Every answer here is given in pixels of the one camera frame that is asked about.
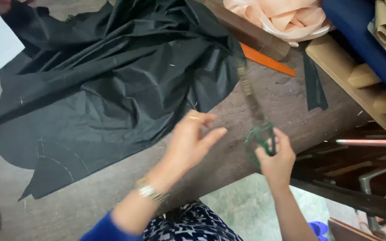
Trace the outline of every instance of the gold watch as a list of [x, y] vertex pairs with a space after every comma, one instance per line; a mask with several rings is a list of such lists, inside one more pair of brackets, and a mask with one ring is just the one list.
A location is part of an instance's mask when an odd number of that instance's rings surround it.
[[153, 186], [147, 185], [147, 178], [141, 178], [136, 182], [139, 195], [141, 197], [148, 198], [156, 202], [162, 202], [169, 194], [158, 193], [154, 190]]

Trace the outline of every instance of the pink satin fabric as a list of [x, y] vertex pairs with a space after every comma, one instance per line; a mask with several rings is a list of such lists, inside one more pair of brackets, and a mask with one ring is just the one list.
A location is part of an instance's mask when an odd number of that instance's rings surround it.
[[296, 46], [330, 29], [319, 0], [224, 0], [224, 6]]

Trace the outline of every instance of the woman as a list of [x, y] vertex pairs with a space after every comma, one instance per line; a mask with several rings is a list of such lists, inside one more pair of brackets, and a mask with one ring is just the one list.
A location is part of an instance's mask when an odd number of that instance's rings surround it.
[[[226, 134], [226, 128], [217, 128], [201, 135], [201, 126], [209, 127], [216, 117], [190, 110], [175, 126], [164, 158], [80, 240], [242, 240], [200, 201], [180, 208], [175, 217], [150, 222], [169, 189]], [[282, 238], [317, 240], [289, 189], [296, 155], [288, 136], [276, 128], [274, 132], [277, 154], [270, 157], [258, 147], [256, 155], [275, 200]]]

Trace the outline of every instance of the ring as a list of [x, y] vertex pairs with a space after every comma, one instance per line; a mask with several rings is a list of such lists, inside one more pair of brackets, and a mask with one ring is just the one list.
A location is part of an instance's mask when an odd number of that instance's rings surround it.
[[199, 117], [196, 117], [196, 116], [189, 116], [189, 115], [187, 115], [188, 117], [190, 117], [190, 118], [192, 118], [192, 119], [194, 119], [194, 120], [200, 120], [200, 121], [202, 121]]

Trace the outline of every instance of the blue fabric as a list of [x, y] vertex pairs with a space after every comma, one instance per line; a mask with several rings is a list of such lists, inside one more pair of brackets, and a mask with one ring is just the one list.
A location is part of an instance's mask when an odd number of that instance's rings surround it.
[[114, 226], [110, 212], [107, 213], [80, 241], [142, 241], [143, 235], [135, 236], [125, 233]]
[[374, 1], [323, 0], [322, 7], [336, 28], [386, 84], [386, 52], [367, 30], [375, 15]]

